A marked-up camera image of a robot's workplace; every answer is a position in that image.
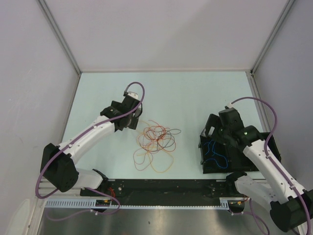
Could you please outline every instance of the black tray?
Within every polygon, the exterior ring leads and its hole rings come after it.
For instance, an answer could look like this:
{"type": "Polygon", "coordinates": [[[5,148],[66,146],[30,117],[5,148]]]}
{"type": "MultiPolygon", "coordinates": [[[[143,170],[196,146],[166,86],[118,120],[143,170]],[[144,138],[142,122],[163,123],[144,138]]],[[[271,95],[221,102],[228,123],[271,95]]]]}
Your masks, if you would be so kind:
{"type": "MultiPolygon", "coordinates": [[[[261,133],[266,139],[269,133],[261,133]]],[[[281,161],[274,137],[269,139],[268,146],[275,157],[281,161]]],[[[201,165],[203,173],[229,173],[235,171],[258,171],[258,168],[242,152],[234,147],[226,147],[200,136],[201,165]]]]}

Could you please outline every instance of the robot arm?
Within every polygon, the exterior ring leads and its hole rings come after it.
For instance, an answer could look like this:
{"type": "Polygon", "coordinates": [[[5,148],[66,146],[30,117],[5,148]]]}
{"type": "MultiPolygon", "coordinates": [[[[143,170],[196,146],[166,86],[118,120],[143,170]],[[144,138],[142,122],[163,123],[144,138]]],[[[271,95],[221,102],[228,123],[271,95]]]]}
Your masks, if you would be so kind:
{"type": "Polygon", "coordinates": [[[105,108],[89,127],[74,138],[58,146],[50,143],[44,148],[41,171],[51,158],[64,149],[43,174],[59,191],[66,192],[72,187],[96,189],[103,180],[107,180],[98,170],[78,169],[75,165],[102,138],[127,127],[136,129],[142,113],[142,108],[135,109],[140,103],[138,95],[125,92],[124,96],[122,103],[112,101],[111,106],[105,108]],[[129,115],[121,117],[133,109],[129,115]]]}
{"type": "Polygon", "coordinates": [[[239,193],[247,195],[264,207],[279,229],[287,232],[306,221],[305,211],[296,190],[300,192],[312,218],[313,190],[306,191],[286,171],[268,147],[268,154],[265,153],[265,140],[262,135],[254,126],[244,127],[236,109],[226,108],[219,112],[219,116],[211,114],[204,135],[239,149],[257,166],[270,188],[255,182],[244,172],[230,174],[226,180],[232,181],[239,193]]]}

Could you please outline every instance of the purple cable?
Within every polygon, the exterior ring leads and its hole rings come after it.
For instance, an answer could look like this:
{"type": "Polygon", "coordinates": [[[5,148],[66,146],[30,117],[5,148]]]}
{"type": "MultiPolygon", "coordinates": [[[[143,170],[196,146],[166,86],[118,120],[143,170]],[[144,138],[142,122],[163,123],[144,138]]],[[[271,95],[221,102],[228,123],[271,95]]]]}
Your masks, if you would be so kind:
{"type": "Polygon", "coordinates": [[[249,203],[250,203],[250,208],[251,208],[251,212],[243,212],[243,213],[234,213],[232,212],[231,210],[229,210],[231,212],[232,215],[242,215],[242,214],[248,214],[248,215],[252,215],[257,226],[259,227],[260,231],[264,234],[264,235],[270,235],[270,232],[269,232],[269,228],[267,226],[267,224],[265,223],[265,221],[263,219],[261,219],[259,216],[257,216],[254,212],[253,212],[253,209],[252,209],[252,199],[250,198],[249,200],[249,203]],[[268,231],[268,233],[265,233],[263,231],[263,229],[261,228],[261,225],[257,222],[258,220],[260,220],[262,222],[262,224],[264,224],[266,230],[268,231]]]}
{"type": "MultiPolygon", "coordinates": [[[[138,84],[138,85],[140,85],[141,88],[142,88],[142,97],[141,97],[140,102],[137,104],[137,106],[134,107],[134,108],[133,108],[132,110],[130,110],[129,112],[123,114],[123,115],[120,115],[120,116],[117,116],[117,117],[113,117],[113,118],[110,118],[110,119],[101,121],[101,122],[95,124],[94,126],[99,126],[99,125],[101,125],[101,124],[103,124],[103,123],[106,123],[106,122],[109,122],[109,121],[113,121],[113,120],[116,120],[116,119],[119,119],[119,118],[123,118],[123,117],[125,117],[125,116],[127,116],[127,115],[133,113],[134,111],[136,111],[136,110],[139,108],[139,106],[141,105],[141,103],[142,103],[142,101],[143,101],[143,99],[144,99],[144,97],[145,97],[145,88],[143,87],[143,85],[142,85],[140,82],[132,82],[132,83],[130,83],[130,84],[126,87],[125,92],[127,92],[128,88],[129,88],[131,85],[133,85],[133,84],[138,84]]],[[[41,196],[41,195],[39,194],[39,184],[40,184],[40,181],[41,181],[42,177],[44,176],[45,171],[46,171],[46,170],[48,169],[48,167],[51,165],[51,163],[52,163],[61,153],[63,153],[65,150],[67,150],[67,149],[69,148],[69,145],[70,145],[70,144],[74,144],[74,143],[75,143],[76,141],[78,141],[81,137],[83,137],[86,133],[88,133],[90,130],[92,130],[94,126],[88,128],[86,131],[84,131],[83,133],[81,133],[78,137],[76,137],[74,140],[72,140],[67,146],[65,146],[63,149],[61,149],[56,155],[54,155],[54,156],[47,162],[47,164],[44,166],[43,170],[40,172],[40,175],[39,175],[38,180],[37,180],[37,182],[36,182],[35,194],[36,194],[36,196],[37,196],[39,199],[48,198],[49,196],[51,196],[52,194],[54,194],[54,193],[57,191],[57,189],[55,189],[54,191],[52,191],[51,193],[49,193],[49,194],[47,194],[47,195],[45,195],[45,196],[41,196]]]]}
{"type": "Polygon", "coordinates": [[[60,219],[51,218],[51,217],[48,215],[48,212],[46,212],[46,213],[45,213],[46,217],[47,217],[49,220],[51,220],[51,221],[59,222],[59,221],[63,221],[63,220],[70,219],[70,218],[72,218],[72,217],[74,217],[74,216],[76,216],[76,215],[78,215],[78,214],[82,214],[82,213],[85,213],[85,212],[95,212],[96,214],[113,214],[113,213],[117,212],[117,211],[119,210],[119,208],[121,207],[120,202],[119,202],[115,197],[112,197],[112,196],[107,195],[107,194],[105,194],[105,193],[99,192],[99,191],[94,190],[94,189],[92,189],[92,188],[86,188],[86,189],[88,189],[88,190],[90,190],[90,191],[93,191],[93,192],[96,192],[96,193],[98,193],[98,194],[100,194],[100,195],[103,195],[103,196],[105,196],[105,197],[109,197],[110,199],[114,200],[114,201],[117,203],[117,205],[118,205],[117,208],[116,208],[115,210],[113,210],[113,211],[110,211],[110,212],[98,212],[98,211],[94,211],[94,210],[82,210],[82,211],[78,211],[78,212],[76,212],[76,213],[74,213],[74,214],[71,214],[71,215],[69,215],[69,216],[67,216],[67,217],[60,218],[60,219]]]}
{"type": "Polygon", "coordinates": [[[307,218],[307,224],[308,224],[308,230],[307,230],[307,233],[306,235],[310,235],[311,234],[311,219],[310,219],[310,214],[309,214],[309,211],[308,211],[308,208],[301,196],[301,194],[299,193],[299,191],[297,190],[297,188],[293,185],[292,181],[288,178],[288,176],[283,172],[283,170],[279,167],[279,165],[274,161],[274,159],[268,155],[268,141],[270,139],[270,137],[273,135],[274,131],[276,130],[276,127],[277,127],[277,122],[278,122],[278,118],[277,118],[277,114],[274,110],[274,108],[269,104],[267,103],[266,101],[263,101],[259,98],[254,98],[254,97],[242,97],[242,98],[239,98],[239,99],[236,99],[235,101],[231,102],[231,104],[234,104],[240,100],[243,100],[243,99],[254,99],[254,100],[257,100],[261,103],[264,103],[265,105],[267,105],[271,111],[273,112],[274,114],[274,126],[273,126],[273,129],[270,131],[268,137],[266,138],[265,140],[265,144],[264,144],[264,151],[266,153],[266,155],[268,156],[268,159],[270,160],[270,162],[276,167],[276,169],[282,174],[282,176],[285,178],[285,180],[288,182],[288,184],[290,185],[291,189],[294,190],[295,194],[298,196],[298,198],[300,199],[301,201],[301,204],[304,208],[304,212],[305,212],[305,215],[306,215],[306,218],[307,218]]]}

